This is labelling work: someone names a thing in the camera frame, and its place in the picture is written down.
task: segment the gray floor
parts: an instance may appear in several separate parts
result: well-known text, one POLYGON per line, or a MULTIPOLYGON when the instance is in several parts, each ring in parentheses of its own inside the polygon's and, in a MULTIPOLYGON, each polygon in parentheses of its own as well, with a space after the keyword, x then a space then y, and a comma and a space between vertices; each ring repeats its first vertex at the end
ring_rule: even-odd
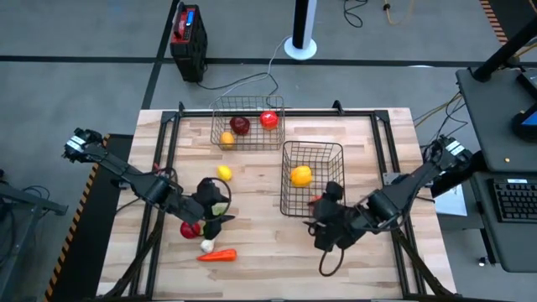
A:
MULTIPOLYGON (((277 0, 193 1, 201 6, 209 34, 210 57, 270 57, 291 31, 293 2, 277 0)), ((400 18, 404 4, 394 5, 400 18)), ((92 2, 4 0, 0 2, 0 55, 147 56, 156 55, 170 1, 92 2)), ((484 60, 498 46, 478 0, 416 0, 412 19, 387 25, 382 1, 357 10, 362 29, 342 16, 342 1, 319 0, 314 38, 316 58, 370 60, 484 60)), ((277 57, 285 57, 280 50, 277 57)), ((204 84, 217 86, 264 71, 261 65, 211 65, 204 84)), ((0 63, 0 168, 16 187, 45 185, 52 199, 70 205, 65 217, 47 216, 25 264, 20 294, 43 296, 89 165, 61 159, 62 146, 76 127, 101 133, 133 133, 152 65, 0 63)), ((277 65, 273 75, 289 107, 410 107, 414 116, 448 101, 456 92, 456 69, 277 65)), ((263 81, 237 89, 238 95, 265 95, 263 81)), ((174 65, 163 65, 151 108, 207 108, 223 91, 184 83, 174 65)), ((456 118, 468 120, 466 110, 456 118)), ((438 114, 417 128, 427 143, 440 126, 438 114)), ((449 122, 445 133, 456 127, 449 122)), ((456 134, 479 149, 471 125, 456 134)), ((461 294, 531 301, 536 274, 479 268, 484 254, 478 233, 444 232, 461 294)))

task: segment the cable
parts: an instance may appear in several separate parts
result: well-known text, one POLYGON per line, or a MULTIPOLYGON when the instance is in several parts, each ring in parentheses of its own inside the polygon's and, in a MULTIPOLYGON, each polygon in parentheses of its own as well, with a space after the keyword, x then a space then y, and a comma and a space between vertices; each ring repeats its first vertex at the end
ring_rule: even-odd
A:
POLYGON ((22 191, 27 191, 27 190, 37 191, 39 193, 39 197, 43 198, 43 196, 41 195, 41 192, 38 191, 37 189, 44 190, 47 193, 47 196, 45 197, 46 200, 48 200, 50 198, 49 189, 43 187, 42 185, 31 185, 31 186, 28 186, 28 187, 22 189, 22 191))
POLYGON ((444 104, 438 106, 438 107, 435 107, 431 110, 429 110, 428 112, 420 115, 419 117, 417 117, 416 119, 413 120, 413 122, 419 120, 420 118, 423 118, 421 121, 419 121, 417 124, 414 125, 415 128, 417 128, 419 125, 421 125, 423 122, 425 122, 429 117, 432 117, 433 115, 435 115, 437 112, 439 112, 442 108, 447 108, 448 106, 450 106, 450 104, 452 104, 454 101, 456 100, 460 100, 462 98, 462 95, 460 92, 457 92, 448 102, 445 102, 444 104))
MULTIPOLYGON (((206 72, 207 70, 209 69, 209 65, 206 64, 206 69, 204 70, 204 72, 206 72)), ((226 85, 223 85, 223 86, 217 86, 217 87, 207 87, 207 86, 203 86, 202 84, 200 84, 200 82, 196 82, 196 85, 198 85, 199 87, 203 88, 203 89, 206 89, 206 90, 220 90, 220 89, 224 89, 224 88, 228 88, 229 86, 233 86, 241 81, 245 81, 245 80, 249 80, 255 76, 262 76, 262 75, 266 75, 267 73, 266 72, 259 72, 255 75, 249 75, 249 76, 246 76, 246 77, 243 77, 241 79, 238 79, 236 81, 234 81, 233 83, 229 83, 229 84, 226 84, 226 85)))
POLYGON ((459 131, 460 129, 462 129, 464 126, 466 126, 468 124, 468 122, 466 122, 465 124, 459 126, 458 128, 456 128, 455 130, 451 131, 450 133, 448 133, 446 136, 449 137, 451 136, 453 133, 459 131))
POLYGON ((519 53, 517 53, 516 55, 514 55, 515 58, 520 58, 520 56, 522 56, 523 54, 527 53, 528 51, 534 49, 535 47, 537 47, 537 44, 533 44, 531 45, 530 47, 520 51, 519 53))
POLYGON ((270 71, 271 71, 271 68, 272 68, 272 61, 274 60, 274 58, 276 57, 276 54, 278 53, 278 49, 282 46, 282 44, 285 42, 286 39, 288 38, 291 38, 291 36, 287 36, 285 38, 283 38, 281 40, 281 42, 279 42, 278 46, 276 46, 276 49, 274 50, 274 53, 272 55, 272 57, 270 58, 270 61, 268 62, 268 69, 267 69, 267 74, 265 76, 262 76, 258 79, 254 79, 254 80, 248 80, 248 81, 244 81, 243 83, 239 83, 239 84, 236 84, 235 86, 233 86, 230 90, 224 92, 220 97, 222 96, 225 96, 227 95, 229 92, 235 90, 235 88, 238 88, 240 86, 243 86, 243 85, 246 85, 246 84, 249 84, 249 83, 254 83, 255 81, 261 81, 261 80, 264 80, 266 79, 267 77, 269 77, 270 75, 270 71))
POLYGON ((441 124, 440 128, 438 129, 438 131, 436 132, 436 134, 433 135, 433 137, 430 139, 430 142, 432 142, 433 139, 438 139, 438 137, 440 136, 440 134, 441 134, 441 132, 442 132, 442 128, 446 125, 448 119, 452 119, 453 121, 456 121, 456 122, 462 122, 462 123, 463 123, 462 127, 464 127, 464 126, 466 126, 466 125, 468 124, 468 122, 459 121, 459 120, 457 120, 457 119, 455 119, 455 118, 453 118, 453 117, 451 116, 453 113, 458 112, 459 110, 461 110, 465 105, 466 105, 466 104, 462 104, 462 105, 459 106, 459 107, 454 107, 453 110, 451 111, 451 113, 449 113, 449 114, 447 113, 447 114, 446 114, 446 118, 444 119, 444 122, 442 122, 442 124, 441 124))
POLYGON ((386 17, 388 17, 388 23, 390 25, 399 25, 399 24, 405 22, 406 20, 408 20, 410 18, 410 16, 412 16, 412 12, 414 11, 414 0, 410 0, 409 11, 406 13, 404 18, 401 19, 401 21, 399 21, 399 22, 394 22, 392 20, 392 17, 389 15, 390 8, 391 8, 391 5, 388 3, 388 0, 384 0, 383 10, 384 10, 384 12, 386 12, 386 17))
POLYGON ((343 1, 343 17, 345 18, 347 23, 349 23, 353 28, 360 29, 360 28, 363 27, 363 20, 362 20, 362 18, 358 17, 358 15, 356 15, 355 13, 351 13, 351 11, 353 9, 355 9, 355 8, 360 8, 360 7, 368 4, 369 0, 356 0, 356 2, 358 2, 359 4, 357 4, 357 5, 353 6, 353 7, 347 8, 347 2, 349 2, 349 1, 350 0, 344 0, 343 1), (351 20, 349 20, 348 16, 354 17, 359 22, 359 24, 355 24, 355 23, 351 22, 351 20))
POLYGON ((323 253, 322 253, 322 256, 321 256, 321 260, 319 262, 319 273, 321 274, 321 276, 323 277, 330 277, 330 276, 333 276, 334 273, 336 273, 339 268, 341 267, 341 265, 343 264, 343 258, 345 257, 345 250, 343 249, 340 249, 341 250, 341 254, 340 254, 340 257, 339 257, 339 263, 337 263, 336 267, 329 273, 324 273, 322 271, 322 265, 324 264, 325 262, 325 258, 326 258, 326 255, 328 253, 328 250, 329 249, 332 249, 334 248, 334 246, 336 245, 336 242, 338 242, 339 240, 341 239, 341 237, 338 237, 336 240, 334 240, 334 242, 331 244, 331 246, 326 249, 323 253))
MULTIPOLYGON (((291 36, 287 36, 285 37, 284 39, 281 40, 281 42, 279 42, 278 46, 276 46, 276 49, 274 50, 274 53, 272 55, 272 57, 270 58, 270 61, 268 62, 268 70, 265 71, 265 72, 259 72, 255 75, 249 75, 249 76, 246 76, 246 77, 243 77, 241 79, 238 79, 230 84, 226 84, 226 85, 222 85, 222 86, 216 86, 216 87, 207 87, 207 86, 203 86, 200 82, 197 82, 196 84, 200 87, 200 88, 203 88, 203 89, 206 89, 206 90, 209 90, 209 91, 215 91, 215 90, 220 90, 220 89, 224 89, 224 88, 228 88, 230 86, 232 86, 231 89, 229 89, 228 91, 224 92, 222 95, 220 95, 220 97, 222 96, 225 96, 227 95, 229 92, 233 91, 235 88, 239 87, 239 86, 242 86, 242 85, 246 85, 246 84, 249 84, 249 83, 253 83, 255 81, 261 81, 261 80, 264 80, 266 79, 267 77, 270 77, 270 79, 272 80, 272 82, 274 83, 275 85, 275 88, 268 94, 269 96, 272 96, 278 89, 279 89, 279 85, 278 85, 278 82, 274 79, 274 77, 270 74, 270 71, 271 71, 271 68, 272 68, 272 61, 274 60, 274 58, 276 57, 276 54, 278 53, 278 49, 282 46, 282 44, 285 42, 286 39, 290 38, 291 36), (258 79, 253 79, 251 80, 252 78, 255 78, 256 76, 262 76, 258 79)), ((209 70, 209 66, 206 65, 206 68, 204 69, 203 72, 206 72, 209 70)), ((265 101, 266 104, 268 105, 268 107, 270 108, 276 108, 275 106, 271 105, 269 103, 269 99, 267 98, 267 100, 265 101)))
POLYGON ((135 199, 135 200, 131 200, 131 201, 129 201, 128 203, 124 204, 123 206, 120 206, 120 207, 116 210, 116 215, 119 213, 119 211, 121 211, 121 210, 123 210, 124 208, 126 208, 126 207, 132 205, 134 202, 136 202, 136 201, 138 201, 138 200, 140 200, 140 197, 137 198, 137 199, 135 199))
POLYGON ((416 196, 417 199, 421 199, 421 200, 425 200, 425 201, 430 201, 430 202, 436 202, 434 199, 431 199, 431 198, 426 198, 426 197, 421 197, 421 196, 416 196))

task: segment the yellow lemon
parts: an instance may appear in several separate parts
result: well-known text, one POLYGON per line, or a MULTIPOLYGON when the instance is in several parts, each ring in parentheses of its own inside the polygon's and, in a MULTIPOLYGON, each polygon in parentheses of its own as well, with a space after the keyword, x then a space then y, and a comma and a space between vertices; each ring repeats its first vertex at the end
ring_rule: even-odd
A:
POLYGON ((235 138, 233 138, 233 134, 229 132, 224 132, 220 136, 220 143, 223 144, 223 148, 233 148, 233 144, 235 143, 235 138))
POLYGON ((218 166, 218 178, 221 180, 229 181, 232 179, 232 170, 228 166, 218 166))
POLYGON ((308 166, 299 166, 291 171, 291 182, 295 187, 306 187, 311 182, 311 169, 308 166))

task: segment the red pepper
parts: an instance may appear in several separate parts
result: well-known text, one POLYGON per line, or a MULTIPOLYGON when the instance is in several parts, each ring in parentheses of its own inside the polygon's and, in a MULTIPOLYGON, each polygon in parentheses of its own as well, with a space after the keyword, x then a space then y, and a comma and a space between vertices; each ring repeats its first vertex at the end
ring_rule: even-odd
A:
POLYGON ((261 113, 259 121, 265 130, 273 130, 278 126, 278 115, 276 112, 266 111, 261 113))

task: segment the red tomato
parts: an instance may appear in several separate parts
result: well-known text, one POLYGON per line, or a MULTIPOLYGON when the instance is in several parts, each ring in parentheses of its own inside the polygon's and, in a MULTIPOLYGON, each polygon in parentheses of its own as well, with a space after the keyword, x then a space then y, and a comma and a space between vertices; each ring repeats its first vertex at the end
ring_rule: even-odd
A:
POLYGON ((321 195, 315 195, 310 198, 310 202, 308 202, 308 207, 310 208, 310 215, 313 215, 313 210, 315 209, 315 203, 321 199, 321 195))
POLYGON ((265 130, 273 130, 278 126, 278 115, 273 111, 263 112, 259 121, 265 130))
POLYGON ((200 236, 201 227, 199 223, 195 223, 193 226, 184 222, 181 223, 181 235, 186 239, 193 239, 200 236))

